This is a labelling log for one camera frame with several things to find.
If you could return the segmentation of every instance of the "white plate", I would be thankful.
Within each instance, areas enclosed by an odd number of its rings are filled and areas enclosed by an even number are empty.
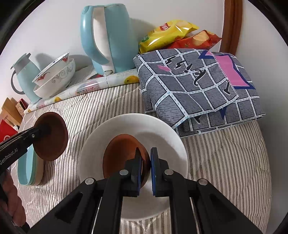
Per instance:
[[[148,153],[157,147],[158,156],[168,162],[169,168],[185,178],[188,160],[184,145],[175,131],[163,121],[145,114],[124,114],[107,120],[97,127],[85,142],[79,162],[80,181],[93,177],[104,179],[102,161],[109,142],[119,134],[130,134],[144,145]],[[151,175],[138,197],[124,197],[121,218],[142,220],[154,217],[169,208],[168,197],[154,197]]]

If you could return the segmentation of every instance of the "floral bowl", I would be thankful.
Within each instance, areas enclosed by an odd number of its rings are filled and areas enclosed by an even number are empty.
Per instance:
[[[70,59],[66,67],[64,67],[59,73],[49,79],[45,84],[34,88],[34,93],[42,98],[49,98],[58,94],[63,88],[67,87],[71,78],[75,73],[75,61]]]
[[[69,63],[69,53],[65,53],[58,59],[45,67],[35,78],[32,80],[38,86],[45,84],[48,80],[54,77],[59,71],[66,67]]]

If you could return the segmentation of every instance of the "table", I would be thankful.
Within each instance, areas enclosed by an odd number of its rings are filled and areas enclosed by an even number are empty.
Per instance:
[[[75,96],[24,116],[20,130],[32,127],[39,116],[53,111],[63,117],[69,132],[65,152],[57,160],[44,163],[40,185],[20,185],[17,162],[12,165],[11,175],[30,226],[79,185],[80,152],[91,132],[114,116],[143,113],[143,105],[135,83]],[[271,174],[257,121],[185,137],[182,142],[189,162],[187,176],[193,180],[206,178],[265,233],[271,207]],[[149,220],[122,220],[120,233],[171,233],[170,211]]]

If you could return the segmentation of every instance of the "kettle handle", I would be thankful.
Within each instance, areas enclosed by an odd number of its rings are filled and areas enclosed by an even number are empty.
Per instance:
[[[100,65],[109,63],[109,60],[98,49],[93,35],[93,11],[95,6],[85,6],[81,13],[80,36],[85,53]]]
[[[12,89],[17,93],[17,94],[25,94],[23,91],[18,91],[14,84],[13,84],[13,76],[16,74],[16,71],[14,70],[13,71],[13,74],[12,74],[12,77],[11,77],[11,86],[12,86]]]

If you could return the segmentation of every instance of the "brown clay bowl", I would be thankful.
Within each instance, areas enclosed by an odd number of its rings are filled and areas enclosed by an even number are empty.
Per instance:
[[[142,157],[141,187],[143,187],[150,175],[150,157],[145,147],[129,134],[120,134],[108,144],[103,156],[104,178],[123,169],[125,162],[135,157],[136,148],[139,148]]]
[[[50,134],[43,136],[33,143],[36,154],[45,161],[57,159],[66,149],[68,143],[68,130],[63,118],[55,112],[46,112],[41,115],[35,127],[47,124]]]

